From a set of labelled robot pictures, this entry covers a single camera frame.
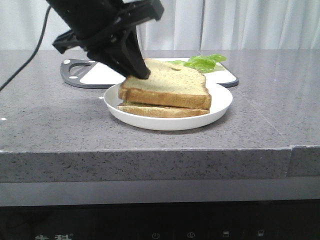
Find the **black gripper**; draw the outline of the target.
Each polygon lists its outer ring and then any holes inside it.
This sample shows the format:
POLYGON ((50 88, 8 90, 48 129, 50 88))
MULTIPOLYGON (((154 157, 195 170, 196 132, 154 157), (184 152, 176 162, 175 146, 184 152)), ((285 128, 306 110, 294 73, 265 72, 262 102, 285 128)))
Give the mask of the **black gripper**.
POLYGON ((69 26, 53 47, 63 54, 81 47, 91 60, 107 65, 124 77, 148 79, 150 70, 142 57, 136 26, 159 21, 164 6, 159 0, 50 0, 49 5, 69 26))

